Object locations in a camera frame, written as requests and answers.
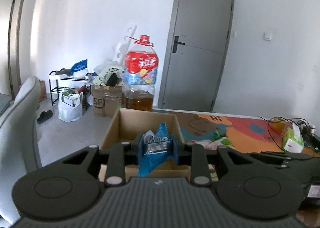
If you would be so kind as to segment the blue snack packet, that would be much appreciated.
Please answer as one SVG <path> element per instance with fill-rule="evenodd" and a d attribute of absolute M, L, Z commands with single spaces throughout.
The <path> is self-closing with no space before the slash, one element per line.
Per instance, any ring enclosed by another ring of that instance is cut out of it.
<path fill-rule="evenodd" d="M 166 123 L 161 123 L 156 131 L 142 134 L 137 148 L 138 176 L 147 177 L 158 166 L 172 159 L 174 137 L 169 134 Z"/>

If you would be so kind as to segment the green tissue box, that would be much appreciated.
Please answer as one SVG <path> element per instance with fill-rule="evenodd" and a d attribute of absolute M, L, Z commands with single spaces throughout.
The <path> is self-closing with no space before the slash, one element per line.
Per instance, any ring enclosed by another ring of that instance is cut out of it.
<path fill-rule="evenodd" d="M 297 124 L 288 127 L 283 137 L 283 150 L 289 153 L 301 153 L 304 149 L 304 141 Z"/>

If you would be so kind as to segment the yellow object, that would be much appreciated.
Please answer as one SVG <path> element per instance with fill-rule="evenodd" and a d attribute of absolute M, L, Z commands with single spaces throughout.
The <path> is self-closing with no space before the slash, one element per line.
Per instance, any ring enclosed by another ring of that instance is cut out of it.
<path fill-rule="evenodd" d="M 275 117 L 271 120 L 270 127 L 277 133 L 282 133 L 286 127 L 286 122 L 279 118 Z"/>

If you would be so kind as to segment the colourful cartoon table mat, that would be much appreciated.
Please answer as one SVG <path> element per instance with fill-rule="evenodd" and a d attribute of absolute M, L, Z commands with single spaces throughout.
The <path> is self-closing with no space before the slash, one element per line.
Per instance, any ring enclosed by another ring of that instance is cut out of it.
<path fill-rule="evenodd" d="M 271 127 L 271 119 L 258 116 L 243 116 L 194 111 L 160 110 L 154 112 L 170 113 L 177 116 L 185 142 L 199 143 L 206 149 L 215 150 L 226 145 L 243 153 L 282 152 L 283 137 L 288 127 L 295 123 L 300 130 L 314 131 L 315 127 L 303 118 L 284 118 L 286 127 L 282 133 Z"/>

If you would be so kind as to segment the grey chair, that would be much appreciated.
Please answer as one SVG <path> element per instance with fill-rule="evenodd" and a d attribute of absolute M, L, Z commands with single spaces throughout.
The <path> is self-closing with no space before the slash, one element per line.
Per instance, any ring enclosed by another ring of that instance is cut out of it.
<path fill-rule="evenodd" d="M 39 79 L 29 77 L 1 115 L 1 217 L 9 225 L 20 218 L 11 196 L 15 182 L 42 167 L 36 131 L 40 91 Z"/>

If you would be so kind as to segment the black slipper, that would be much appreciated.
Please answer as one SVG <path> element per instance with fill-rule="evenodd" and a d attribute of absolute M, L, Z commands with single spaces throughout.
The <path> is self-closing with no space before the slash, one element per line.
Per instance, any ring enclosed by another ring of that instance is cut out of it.
<path fill-rule="evenodd" d="M 42 124 L 45 121 L 49 120 L 53 116 L 53 111 L 48 110 L 48 111 L 43 111 L 41 112 L 40 116 L 37 119 L 38 124 Z"/>

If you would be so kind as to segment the white plastic bag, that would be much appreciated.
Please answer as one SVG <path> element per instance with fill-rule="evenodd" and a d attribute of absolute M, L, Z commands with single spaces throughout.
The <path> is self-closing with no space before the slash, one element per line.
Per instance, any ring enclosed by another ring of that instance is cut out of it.
<path fill-rule="evenodd" d="M 59 119 L 64 122 L 78 121 L 83 116 L 83 93 L 75 88 L 65 87 L 59 97 Z"/>

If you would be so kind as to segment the open cardboard box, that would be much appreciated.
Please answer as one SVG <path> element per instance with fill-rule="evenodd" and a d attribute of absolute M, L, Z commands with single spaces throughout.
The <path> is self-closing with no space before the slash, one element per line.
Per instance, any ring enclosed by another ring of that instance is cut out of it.
<path fill-rule="evenodd" d="M 181 142 L 184 142 L 176 115 L 120 108 L 113 116 L 100 148 L 110 149 L 112 145 L 122 141 L 134 142 L 139 134 L 146 133 L 148 130 L 156 132 L 163 122 L 166 123 L 170 134 L 178 135 Z M 177 166 L 171 159 L 158 166 L 148 176 L 152 178 L 185 177 L 190 179 L 190 167 L 187 165 Z"/>

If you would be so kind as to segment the SF cardboard box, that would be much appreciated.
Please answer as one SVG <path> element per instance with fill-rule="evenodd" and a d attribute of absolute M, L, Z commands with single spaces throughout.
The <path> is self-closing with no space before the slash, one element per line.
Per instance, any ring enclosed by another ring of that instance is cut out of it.
<path fill-rule="evenodd" d="M 92 95 L 95 115 L 113 117 L 117 109 L 121 108 L 121 86 L 93 86 Z"/>

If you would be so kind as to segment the black shoe rack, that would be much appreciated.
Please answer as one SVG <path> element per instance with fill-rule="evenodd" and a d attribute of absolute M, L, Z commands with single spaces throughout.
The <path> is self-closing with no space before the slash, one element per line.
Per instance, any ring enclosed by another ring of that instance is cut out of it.
<path fill-rule="evenodd" d="M 89 103 L 87 102 L 88 96 L 92 92 L 92 88 L 88 82 L 88 77 L 75 78 L 73 75 L 61 74 L 58 71 L 51 71 L 48 75 L 49 80 L 49 93 L 52 105 L 58 105 L 59 97 L 64 88 L 74 88 L 77 91 L 84 92 L 82 99 L 82 108 L 88 110 Z"/>

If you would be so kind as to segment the blue white bag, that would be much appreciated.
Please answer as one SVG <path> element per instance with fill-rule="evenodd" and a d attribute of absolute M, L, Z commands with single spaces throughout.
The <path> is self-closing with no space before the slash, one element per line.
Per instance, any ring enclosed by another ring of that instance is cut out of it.
<path fill-rule="evenodd" d="M 84 78 L 87 73 L 87 59 L 81 60 L 71 67 L 71 74 L 75 79 Z"/>

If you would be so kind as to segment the panda print bag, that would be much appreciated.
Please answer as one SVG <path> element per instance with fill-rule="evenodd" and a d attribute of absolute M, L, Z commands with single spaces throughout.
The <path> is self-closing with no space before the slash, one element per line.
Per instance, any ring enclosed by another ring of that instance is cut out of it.
<path fill-rule="evenodd" d="M 96 86 L 106 86 L 107 81 L 113 73 L 116 73 L 117 77 L 123 78 L 124 67 L 116 61 L 107 61 L 104 64 L 96 66 L 94 72 L 97 73 L 97 76 L 94 78 L 93 84 Z"/>

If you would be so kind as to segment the white plastic board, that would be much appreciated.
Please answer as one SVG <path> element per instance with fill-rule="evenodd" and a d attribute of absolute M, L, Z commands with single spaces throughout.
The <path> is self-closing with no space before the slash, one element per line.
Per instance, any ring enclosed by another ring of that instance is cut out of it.
<path fill-rule="evenodd" d="M 118 64 L 124 64 L 125 54 L 129 50 L 134 34 L 136 32 L 137 25 L 129 23 L 121 34 L 121 38 L 114 49 L 114 56 L 112 61 Z"/>

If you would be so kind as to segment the large iced tea bottle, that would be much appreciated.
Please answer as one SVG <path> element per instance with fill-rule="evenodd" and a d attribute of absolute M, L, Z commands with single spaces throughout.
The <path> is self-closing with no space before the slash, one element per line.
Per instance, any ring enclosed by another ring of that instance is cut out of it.
<path fill-rule="evenodd" d="M 148 35 L 135 39 L 126 53 L 122 86 L 122 107 L 151 111 L 159 59 Z"/>

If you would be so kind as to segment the grey door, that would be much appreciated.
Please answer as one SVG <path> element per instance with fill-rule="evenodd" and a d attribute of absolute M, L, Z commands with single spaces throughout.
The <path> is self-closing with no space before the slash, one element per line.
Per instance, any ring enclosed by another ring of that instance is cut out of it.
<path fill-rule="evenodd" d="M 211 112 L 233 19 L 234 0 L 174 0 L 158 108 Z"/>

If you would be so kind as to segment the white wall switch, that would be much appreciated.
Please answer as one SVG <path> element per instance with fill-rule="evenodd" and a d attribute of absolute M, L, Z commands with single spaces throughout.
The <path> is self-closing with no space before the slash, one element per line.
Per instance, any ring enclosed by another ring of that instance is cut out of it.
<path fill-rule="evenodd" d="M 271 31 L 266 31 L 264 32 L 264 40 L 265 41 L 271 41 L 272 40 L 272 37 L 273 37 L 273 34 Z"/>

